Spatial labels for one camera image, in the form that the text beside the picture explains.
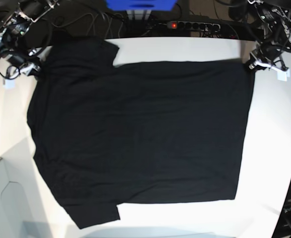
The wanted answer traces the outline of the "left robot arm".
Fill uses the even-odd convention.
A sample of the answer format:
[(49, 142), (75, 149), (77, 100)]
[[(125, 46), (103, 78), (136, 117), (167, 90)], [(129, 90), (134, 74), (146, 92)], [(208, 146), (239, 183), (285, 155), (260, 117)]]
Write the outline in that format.
[(249, 0), (246, 5), (267, 29), (263, 37), (254, 37), (257, 46), (246, 63), (249, 70), (287, 72), (282, 54), (291, 53), (291, 0)]

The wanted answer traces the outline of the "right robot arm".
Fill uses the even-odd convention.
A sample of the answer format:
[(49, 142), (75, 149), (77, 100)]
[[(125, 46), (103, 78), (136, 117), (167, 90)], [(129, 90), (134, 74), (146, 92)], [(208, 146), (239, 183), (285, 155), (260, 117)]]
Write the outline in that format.
[[(0, 59), (10, 64), (5, 74), (0, 74), (4, 80), (14, 80), (22, 74), (34, 77), (41, 74), (40, 54), (49, 46), (53, 35), (53, 26), (44, 16), (58, 5), (58, 0), (20, 1), (17, 8), (0, 22)], [(42, 46), (39, 50), (27, 48), (22, 38), (41, 20), (48, 28)]]

